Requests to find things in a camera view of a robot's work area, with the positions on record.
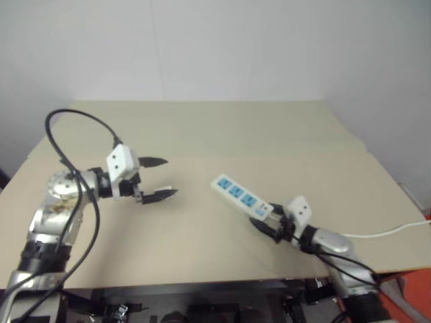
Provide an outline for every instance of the beige table surface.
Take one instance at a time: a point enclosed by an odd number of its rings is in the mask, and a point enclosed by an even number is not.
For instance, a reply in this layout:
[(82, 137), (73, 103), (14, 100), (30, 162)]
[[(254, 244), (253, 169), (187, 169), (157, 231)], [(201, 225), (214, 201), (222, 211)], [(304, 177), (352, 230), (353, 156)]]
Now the beige table surface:
[[(167, 165), (141, 171), (143, 187), (171, 184), (179, 192), (154, 205), (101, 200), (96, 245), (66, 287), (327, 274), (313, 256), (274, 244), (223, 203), (209, 187), (220, 173), (270, 202), (303, 194), (313, 209), (311, 223), (340, 233), (372, 234), (423, 220), (322, 102), (76, 102), (71, 107), (106, 121), (138, 155), (168, 159)], [(106, 169), (112, 139), (96, 123), (65, 115), (54, 134), (77, 167)], [(16, 268), (48, 177), (62, 169), (43, 139), (0, 194), (0, 287)], [(93, 225), (88, 206), (69, 268), (87, 246)], [(379, 272), (431, 266), (426, 225), (354, 244), (359, 257)]]

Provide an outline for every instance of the power strip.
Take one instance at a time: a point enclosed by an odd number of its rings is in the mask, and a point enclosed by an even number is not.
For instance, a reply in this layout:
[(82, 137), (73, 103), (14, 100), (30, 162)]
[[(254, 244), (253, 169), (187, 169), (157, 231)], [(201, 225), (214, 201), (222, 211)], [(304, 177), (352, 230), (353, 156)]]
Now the power strip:
[(274, 210), (270, 204), (224, 174), (219, 175), (211, 183), (211, 187), (226, 198), (230, 204), (233, 204), (255, 219), (264, 221)]

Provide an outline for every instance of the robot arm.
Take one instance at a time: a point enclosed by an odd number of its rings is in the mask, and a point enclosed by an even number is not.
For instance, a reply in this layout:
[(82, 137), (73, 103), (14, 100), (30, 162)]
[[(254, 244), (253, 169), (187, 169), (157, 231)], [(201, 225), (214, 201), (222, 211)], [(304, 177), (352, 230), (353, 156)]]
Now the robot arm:
[[(157, 190), (149, 195), (139, 190), (139, 167), (159, 166), (167, 162), (165, 159), (136, 158), (134, 152), (122, 143), (116, 145), (114, 152), (116, 157), (123, 160), (117, 159), (115, 165), (108, 162), (108, 172), (103, 172), (102, 168), (80, 172), (96, 200), (133, 196), (138, 203), (146, 204), (164, 200), (176, 193), (171, 188)], [(131, 157), (134, 159), (132, 167), (128, 164)], [(58, 172), (49, 179), (46, 196), (30, 224), (18, 268), (12, 272), (5, 295), (0, 301), (0, 323), (20, 319), (23, 313), (65, 277), (65, 267), (83, 221), (84, 208), (91, 203), (85, 186), (82, 183), (79, 185), (75, 176), (68, 171)], [(38, 319), (43, 317), (46, 323), (64, 322), (66, 307), (67, 300), (55, 292), (37, 307), (27, 322), (34, 316)]]
[(378, 298), (373, 272), (359, 262), (350, 240), (309, 225), (311, 208), (303, 196), (284, 206), (272, 206), (278, 218), (265, 222), (250, 219), (252, 224), (277, 243), (287, 240), (301, 251), (318, 256), (327, 265), (334, 288), (353, 323), (394, 322)]

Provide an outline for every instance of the white wall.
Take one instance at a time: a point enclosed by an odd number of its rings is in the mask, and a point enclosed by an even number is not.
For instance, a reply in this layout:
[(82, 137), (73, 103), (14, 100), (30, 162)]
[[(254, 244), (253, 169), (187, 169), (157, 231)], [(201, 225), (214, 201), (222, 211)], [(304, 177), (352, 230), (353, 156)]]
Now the white wall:
[(72, 100), (326, 99), (430, 206), (429, 0), (2, 0), (0, 166)]

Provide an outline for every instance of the orange object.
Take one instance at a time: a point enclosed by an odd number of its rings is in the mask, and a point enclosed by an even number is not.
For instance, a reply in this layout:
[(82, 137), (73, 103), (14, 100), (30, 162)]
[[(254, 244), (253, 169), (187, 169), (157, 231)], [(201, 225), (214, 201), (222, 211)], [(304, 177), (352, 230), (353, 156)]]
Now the orange object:
[[(405, 299), (431, 320), (431, 268), (407, 273), (403, 278), (405, 279)], [(380, 298), (393, 319), (400, 323), (414, 323), (389, 297), (381, 294)]]
[(404, 278), (405, 299), (431, 320), (431, 268), (415, 271)]

